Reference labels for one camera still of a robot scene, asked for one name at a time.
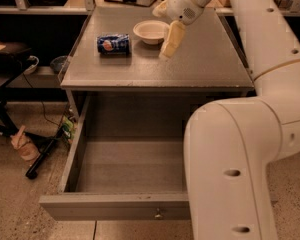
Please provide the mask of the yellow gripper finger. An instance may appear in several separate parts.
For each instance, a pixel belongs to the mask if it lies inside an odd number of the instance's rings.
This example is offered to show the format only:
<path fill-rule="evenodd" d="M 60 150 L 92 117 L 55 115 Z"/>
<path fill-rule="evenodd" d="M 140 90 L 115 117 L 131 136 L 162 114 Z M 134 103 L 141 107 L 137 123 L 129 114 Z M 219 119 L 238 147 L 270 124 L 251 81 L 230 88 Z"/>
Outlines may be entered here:
<path fill-rule="evenodd" d="M 160 4 L 158 4 L 152 11 L 152 14 L 155 17 L 166 17 L 167 16 L 167 2 L 168 0 L 162 1 Z"/>
<path fill-rule="evenodd" d="M 166 32 L 161 46 L 160 58 L 170 59 L 179 48 L 185 35 L 185 25 L 180 21 L 173 21 Z"/>

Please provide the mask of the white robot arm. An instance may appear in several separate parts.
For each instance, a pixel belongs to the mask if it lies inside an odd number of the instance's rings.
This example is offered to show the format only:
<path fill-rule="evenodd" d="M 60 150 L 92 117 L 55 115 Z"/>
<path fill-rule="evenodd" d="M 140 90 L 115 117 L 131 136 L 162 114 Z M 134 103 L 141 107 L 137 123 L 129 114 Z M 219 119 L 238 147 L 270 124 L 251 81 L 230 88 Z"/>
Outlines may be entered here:
<path fill-rule="evenodd" d="M 165 0 L 171 57 L 211 0 Z M 300 43 L 273 0 L 230 0 L 256 94 L 198 108 L 184 135 L 195 240 L 278 240 L 266 167 L 300 152 Z"/>

